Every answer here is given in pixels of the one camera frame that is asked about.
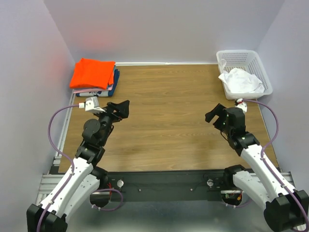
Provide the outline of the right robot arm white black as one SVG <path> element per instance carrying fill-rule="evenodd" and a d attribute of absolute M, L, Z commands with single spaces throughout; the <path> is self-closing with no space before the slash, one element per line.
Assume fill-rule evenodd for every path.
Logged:
<path fill-rule="evenodd" d="M 205 114 L 206 122 L 215 116 L 214 127 L 228 141 L 230 147 L 243 158 L 254 171 L 258 180 L 242 166 L 225 169 L 222 184 L 227 189 L 239 188 L 263 210 L 267 225 L 274 232 L 284 230 L 309 230 L 309 196 L 304 190 L 297 190 L 283 177 L 265 153 L 265 147 L 246 130 L 245 113 L 248 100 L 238 99 L 235 106 L 226 108 L 217 104 Z"/>

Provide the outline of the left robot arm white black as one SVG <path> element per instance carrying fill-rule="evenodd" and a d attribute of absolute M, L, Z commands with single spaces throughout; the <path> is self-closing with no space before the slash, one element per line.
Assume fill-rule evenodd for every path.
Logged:
<path fill-rule="evenodd" d="M 38 205 L 32 204 L 27 209 L 29 232 L 65 232 L 70 216 L 92 193 L 106 192 L 111 197 L 115 192 L 120 196 L 120 203 L 124 201 L 122 193 L 111 187 L 107 172 L 97 164 L 105 152 L 113 124 L 128 118 L 129 104 L 126 100 L 100 107 L 97 97 L 90 97 L 76 105 L 96 118 L 85 122 L 83 140 L 58 184 Z"/>

